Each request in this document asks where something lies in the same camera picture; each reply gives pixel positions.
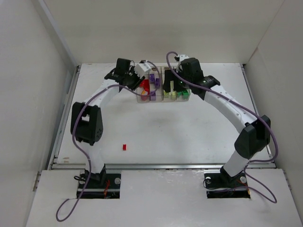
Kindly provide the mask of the red double round lego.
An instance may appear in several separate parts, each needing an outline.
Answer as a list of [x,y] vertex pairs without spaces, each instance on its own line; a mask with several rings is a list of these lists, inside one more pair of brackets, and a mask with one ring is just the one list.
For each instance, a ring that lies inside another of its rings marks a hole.
[[150,88],[145,87],[141,93],[142,96],[148,96],[150,94]]

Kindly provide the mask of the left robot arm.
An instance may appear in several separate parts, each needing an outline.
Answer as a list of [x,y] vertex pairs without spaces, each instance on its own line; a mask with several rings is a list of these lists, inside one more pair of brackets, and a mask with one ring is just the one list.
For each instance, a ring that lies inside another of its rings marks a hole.
[[132,65],[130,60],[119,58],[101,86],[85,101],[72,105],[72,142],[87,159],[84,181],[103,184],[106,180],[106,167],[97,149],[104,131],[102,109],[121,90],[134,93],[150,70],[151,66],[145,61]]

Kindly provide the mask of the green square lego brick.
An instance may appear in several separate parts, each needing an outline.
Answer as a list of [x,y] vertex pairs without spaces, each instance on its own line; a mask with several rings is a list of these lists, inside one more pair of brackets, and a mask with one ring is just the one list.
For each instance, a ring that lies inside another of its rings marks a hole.
[[188,92],[188,90],[182,90],[182,91],[178,91],[177,92],[177,98],[178,99],[188,99],[190,96],[190,93]]

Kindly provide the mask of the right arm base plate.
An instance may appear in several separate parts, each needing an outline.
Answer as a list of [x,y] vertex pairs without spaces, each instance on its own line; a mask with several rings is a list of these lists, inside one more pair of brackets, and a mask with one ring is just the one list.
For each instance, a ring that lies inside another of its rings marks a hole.
[[205,173],[203,186],[208,199],[250,199],[245,174],[239,173],[230,178],[222,173]]

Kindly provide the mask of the red flower round lego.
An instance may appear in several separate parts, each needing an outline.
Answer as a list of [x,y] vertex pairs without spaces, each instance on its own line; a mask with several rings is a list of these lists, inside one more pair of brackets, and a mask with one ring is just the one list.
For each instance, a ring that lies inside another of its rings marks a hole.
[[146,101],[148,98],[149,98],[149,95],[148,95],[148,94],[143,94],[143,95],[141,95],[141,100],[142,100],[142,101]]

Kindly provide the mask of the purple slope lego brick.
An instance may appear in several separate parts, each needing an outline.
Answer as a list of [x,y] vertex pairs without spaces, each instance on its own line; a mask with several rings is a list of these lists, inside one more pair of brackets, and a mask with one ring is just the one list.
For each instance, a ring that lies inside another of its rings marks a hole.
[[155,88],[159,88],[160,87],[160,78],[156,77],[155,74],[150,74],[149,75],[149,80],[150,80],[150,84],[154,85]]

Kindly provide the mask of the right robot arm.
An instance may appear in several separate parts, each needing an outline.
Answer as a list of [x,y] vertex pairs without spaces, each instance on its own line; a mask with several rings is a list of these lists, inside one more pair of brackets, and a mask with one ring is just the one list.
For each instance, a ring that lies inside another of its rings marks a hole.
[[267,116],[257,116],[244,109],[213,76],[205,76],[199,60],[185,54],[176,54],[175,69],[165,71],[165,78],[174,78],[174,88],[180,92],[190,89],[191,93],[216,108],[238,132],[234,143],[235,151],[221,167],[220,178],[227,183],[237,177],[249,161],[270,142],[270,124]]

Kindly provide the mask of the lime green lego brick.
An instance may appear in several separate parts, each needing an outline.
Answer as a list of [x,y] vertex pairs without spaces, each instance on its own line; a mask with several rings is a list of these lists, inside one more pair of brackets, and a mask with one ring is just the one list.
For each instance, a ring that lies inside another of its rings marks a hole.
[[164,95],[165,98],[175,99],[177,93],[176,93],[176,91],[174,91],[174,92],[171,93],[171,92],[166,92],[166,91],[164,90],[164,91],[163,91],[163,95]]

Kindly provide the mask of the purple arch lego brick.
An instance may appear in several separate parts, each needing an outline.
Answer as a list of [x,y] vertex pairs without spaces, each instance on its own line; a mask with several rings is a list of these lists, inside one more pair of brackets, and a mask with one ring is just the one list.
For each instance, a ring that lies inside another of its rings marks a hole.
[[157,97],[156,97],[156,92],[155,91],[152,91],[151,92],[151,96],[150,96],[150,100],[151,101],[156,101]]

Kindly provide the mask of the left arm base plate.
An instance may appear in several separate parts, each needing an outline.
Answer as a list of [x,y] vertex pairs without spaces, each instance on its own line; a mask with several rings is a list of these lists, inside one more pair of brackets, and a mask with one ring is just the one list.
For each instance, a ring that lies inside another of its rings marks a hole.
[[82,199],[119,199],[121,174],[92,173],[81,196]]

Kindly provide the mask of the lime small lego brick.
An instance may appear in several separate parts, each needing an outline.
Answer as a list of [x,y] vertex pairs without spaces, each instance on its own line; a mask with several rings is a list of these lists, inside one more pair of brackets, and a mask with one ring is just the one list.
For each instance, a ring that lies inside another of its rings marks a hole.
[[170,81],[170,92],[171,93],[174,92],[174,81],[173,80]]

